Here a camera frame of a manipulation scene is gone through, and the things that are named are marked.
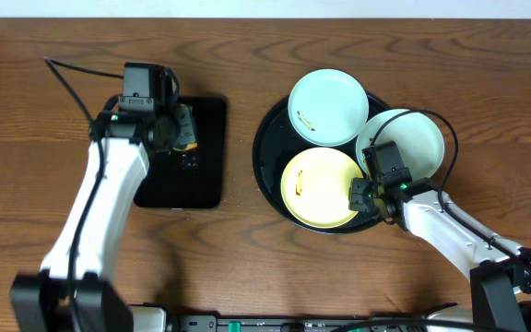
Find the green yellow sponge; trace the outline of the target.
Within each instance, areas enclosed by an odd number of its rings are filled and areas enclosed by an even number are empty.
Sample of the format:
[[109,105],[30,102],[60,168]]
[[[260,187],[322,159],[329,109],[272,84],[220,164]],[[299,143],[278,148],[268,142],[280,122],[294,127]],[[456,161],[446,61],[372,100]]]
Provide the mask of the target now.
[[189,105],[178,104],[173,112],[179,125],[179,135],[173,144],[177,151],[187,151],[197,147],[197,130],[193,108]]

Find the yellow plate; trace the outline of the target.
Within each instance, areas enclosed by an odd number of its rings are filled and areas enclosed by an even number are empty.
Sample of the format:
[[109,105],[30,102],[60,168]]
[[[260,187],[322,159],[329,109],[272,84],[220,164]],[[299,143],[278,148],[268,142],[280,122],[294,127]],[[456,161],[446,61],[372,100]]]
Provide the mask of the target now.
[[309,148],[285,167],[280,194],[298,221],[316,229],[332,229],[355,218],[349,208],[349,190],[363,172],[356,161],[334,148]]

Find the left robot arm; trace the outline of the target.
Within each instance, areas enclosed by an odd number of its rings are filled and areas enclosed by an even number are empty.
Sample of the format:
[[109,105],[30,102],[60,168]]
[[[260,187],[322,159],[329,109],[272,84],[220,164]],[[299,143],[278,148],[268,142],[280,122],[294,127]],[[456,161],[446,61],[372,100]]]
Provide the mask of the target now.
[[76,200],[35,275],[19,274],[10,301],[22,331],[166,331],[165,309],[128,305],[112,281],[124,225],[148,175],[149,155],[171,150],[189,106],[125,106],[112,97],[91,121],[88,164]]

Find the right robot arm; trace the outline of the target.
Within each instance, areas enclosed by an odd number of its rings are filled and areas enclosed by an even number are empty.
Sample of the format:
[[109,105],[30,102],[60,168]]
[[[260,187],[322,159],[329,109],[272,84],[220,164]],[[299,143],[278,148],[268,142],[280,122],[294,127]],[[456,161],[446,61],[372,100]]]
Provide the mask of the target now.
[[412,180],[407,169],[375,182],[353,179],[349,203],[391,219],[452,263],[470,282],[474,325],[531,331],[531,248],[491,231],[431,180]]

